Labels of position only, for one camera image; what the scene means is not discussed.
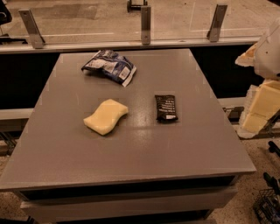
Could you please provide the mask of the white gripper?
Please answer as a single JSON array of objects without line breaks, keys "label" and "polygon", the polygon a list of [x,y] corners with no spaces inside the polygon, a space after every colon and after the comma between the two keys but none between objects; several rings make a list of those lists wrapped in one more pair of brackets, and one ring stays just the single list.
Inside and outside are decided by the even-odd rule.
[{"label": "white gripper", "polygon": [[260,86],[251,85],[245,97],[237,135],[252,138],[280,110],[280,18],[234,63],[241,67],[255,63],[255,73],[269,79]]}]

